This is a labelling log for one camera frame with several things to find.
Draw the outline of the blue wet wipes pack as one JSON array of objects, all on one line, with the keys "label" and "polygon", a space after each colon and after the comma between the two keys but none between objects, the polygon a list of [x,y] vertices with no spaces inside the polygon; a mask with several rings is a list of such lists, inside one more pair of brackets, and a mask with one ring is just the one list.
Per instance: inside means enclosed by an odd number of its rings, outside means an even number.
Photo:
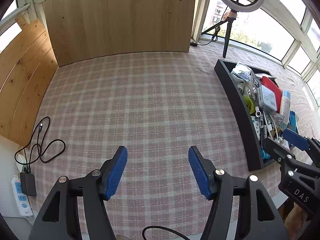
[{"label": "blue wet wipes pack", "polygon": [[294,111],[290,111],[290,114],[289,114],[289,124],[288,124],[287,127],[288,127],[290,130],[294,131],[295,133],[298,133],[296,113],[295,113]]}]

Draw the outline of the blue plastic clip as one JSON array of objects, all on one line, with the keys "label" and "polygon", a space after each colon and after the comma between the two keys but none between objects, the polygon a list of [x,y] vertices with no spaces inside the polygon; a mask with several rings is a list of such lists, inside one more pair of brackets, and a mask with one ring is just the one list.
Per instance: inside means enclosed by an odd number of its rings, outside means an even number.
[{"label": "blue plastic clip", "polygon": [[266,153],[262,147],[260,148],[260,154],[263,160],[270,159],[270,155]]}]

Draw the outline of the white sunscreen bottle blue cap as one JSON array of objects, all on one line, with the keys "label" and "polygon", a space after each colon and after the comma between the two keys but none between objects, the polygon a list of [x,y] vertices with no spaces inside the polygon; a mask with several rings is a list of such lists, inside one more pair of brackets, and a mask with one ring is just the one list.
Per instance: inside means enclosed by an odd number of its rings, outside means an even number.
[{"label": "white sunscreen bottle blue cap", "polygon": [[283,131],[287,128],[290,116],[291,94],[287,90],[282,91],[279,114],[284,118],[281,121],[280,129]]}]

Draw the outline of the white box with label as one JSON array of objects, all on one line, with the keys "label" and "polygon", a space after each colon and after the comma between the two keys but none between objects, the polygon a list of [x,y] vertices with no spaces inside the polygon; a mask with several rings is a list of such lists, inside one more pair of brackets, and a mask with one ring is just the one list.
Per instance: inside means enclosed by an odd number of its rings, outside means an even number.
[{"label": "white box with label", "polygon": [[264,85],[258,89],[259,107],[268,113],[275,113],[277,111],[276,96],[272,90]]}]

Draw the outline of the red cloth pouch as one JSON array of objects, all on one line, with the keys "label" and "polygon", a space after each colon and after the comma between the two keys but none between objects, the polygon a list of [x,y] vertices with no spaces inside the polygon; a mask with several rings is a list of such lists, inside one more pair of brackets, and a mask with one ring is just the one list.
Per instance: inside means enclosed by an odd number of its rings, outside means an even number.
[{"label": "red cloth pouch", "polygon": [[281,97],[282,97],[282,90],[268,77],[263,76],[261,78],[261,83],[270,89],[272,92],[274,92],[275,98],[276,98],[276,106],[277,106],[277,113],[280,111],[280,103],[281,103]]}]

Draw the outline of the blue green sachet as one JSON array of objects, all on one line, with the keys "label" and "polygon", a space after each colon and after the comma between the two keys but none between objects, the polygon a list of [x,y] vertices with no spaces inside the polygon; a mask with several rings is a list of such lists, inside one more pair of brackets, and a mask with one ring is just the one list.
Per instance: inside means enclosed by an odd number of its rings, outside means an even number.
[{"label": "blue green sachet", "polygon": [[247,65],[238,62],[235,67],[232,69],[232,73],[240,79],[243,79],[246,82],[250,81],[251,77],[251,68]]}]

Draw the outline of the black storage tray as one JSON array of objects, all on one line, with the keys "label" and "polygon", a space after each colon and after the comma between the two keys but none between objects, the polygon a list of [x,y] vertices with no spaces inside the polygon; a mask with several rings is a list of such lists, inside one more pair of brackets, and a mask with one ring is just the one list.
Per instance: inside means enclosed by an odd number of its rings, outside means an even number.
[{"label": "black storage tray", "polygon": [[272,158],[263,159],[259,152],[260,139],[257,137],[245,101],[231,76],[232,70],[235,67],[235,62],[218,59],[214,70],[225,90],[235,115],[245,149],[248,170],[261,170],[274,163],[274,160]]}]

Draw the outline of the black power adapter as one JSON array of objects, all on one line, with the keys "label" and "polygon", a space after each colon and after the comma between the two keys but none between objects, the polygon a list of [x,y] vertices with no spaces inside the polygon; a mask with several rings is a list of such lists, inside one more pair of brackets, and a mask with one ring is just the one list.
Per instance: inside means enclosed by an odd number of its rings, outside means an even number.
[{"label": "black power adapter", "polygon": [[35,184],[35,177],[33,174],[30,173],[20,173],[20,180],[21,180],[21,188],[22,193],[31,196],[36,197],[36,184]]}]

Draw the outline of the white power strip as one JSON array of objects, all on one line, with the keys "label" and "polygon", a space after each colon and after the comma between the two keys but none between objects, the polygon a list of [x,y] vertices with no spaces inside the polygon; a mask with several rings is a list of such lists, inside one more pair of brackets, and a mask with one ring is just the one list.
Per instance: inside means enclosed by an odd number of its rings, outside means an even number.
[{"label": "white power strip", "polygon": [[22,184],[18,176],[14,176],[12,181],[12,190],[18,211],[23,217],[33,216],[27,195],[22,192]]}]

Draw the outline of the pink plaid tablecloth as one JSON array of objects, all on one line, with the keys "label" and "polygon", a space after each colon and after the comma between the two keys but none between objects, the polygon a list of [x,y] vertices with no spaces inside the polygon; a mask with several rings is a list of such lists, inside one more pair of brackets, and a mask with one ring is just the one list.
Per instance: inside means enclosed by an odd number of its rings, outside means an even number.
[{"label": "pink plaid tablecloth", "polygon": [[39,211],[60,176],[79,178],[100,168],[123,145],[128,162],[106,203],[115,233],[139,239],[162,225],[185,235],[202,232],[210,202],[188,162],[195,145],[216,167],[236,177],[249,170],[236,118],[214,67],[219,43],[188,53],[100,57],[59,68],[38,119],[50,117],[46,156],[31,167]]}]

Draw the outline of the pine plank panel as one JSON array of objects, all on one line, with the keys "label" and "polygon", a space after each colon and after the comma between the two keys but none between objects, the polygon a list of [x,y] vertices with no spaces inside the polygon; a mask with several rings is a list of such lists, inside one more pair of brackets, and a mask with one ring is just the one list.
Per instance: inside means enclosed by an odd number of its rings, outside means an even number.
[{"label": "pine plank panel", "polygon": [[46,28],[39,19],[26,24],[1,52],[1,136],[27,144],[57,68]]}]

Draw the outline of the black tripod stand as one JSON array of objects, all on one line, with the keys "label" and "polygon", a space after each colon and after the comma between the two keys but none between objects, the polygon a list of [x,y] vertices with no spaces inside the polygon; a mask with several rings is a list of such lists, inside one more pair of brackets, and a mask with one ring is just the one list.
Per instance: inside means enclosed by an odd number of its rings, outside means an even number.
[{"label": "black tripod stand", "polygon": [[224,41],[224,46],[223,46],[223,52],[222,52],[222,57],[225,59],[226,55],[227,55],[227,50],[228,50],[228,45],[229,45],[229,41],[230,41],[230,35],[231,35],[231,29],[232,29],[232,25],[233,22],[236,20],[238,15],[238,12],[231,9],[229,12],[227,12],[222,18],[220,22],[217,22],[215,25],[211,26],[210,28],[206,29],[205,31],[203,31],[201,34],[208,34],[210,31],[214,31],[213,34],[211,34],[211,39],[208,43],[205,44],[200,44],[201,46],[206,46],[212,42],[217,42],[218,38],[219,38],[219,32],[221,30],[221,25],[223,24],[227,24],[226,27],[226,33],[225,33],[225,41]]}]

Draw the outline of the light wood board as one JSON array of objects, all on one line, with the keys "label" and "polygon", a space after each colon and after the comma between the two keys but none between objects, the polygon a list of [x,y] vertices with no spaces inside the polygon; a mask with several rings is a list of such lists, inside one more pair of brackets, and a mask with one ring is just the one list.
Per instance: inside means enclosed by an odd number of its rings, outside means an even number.
[{"label": "light wood board", "polygon": [[60,66],[145,51],[187,52],[195,0],[44,0]]}]

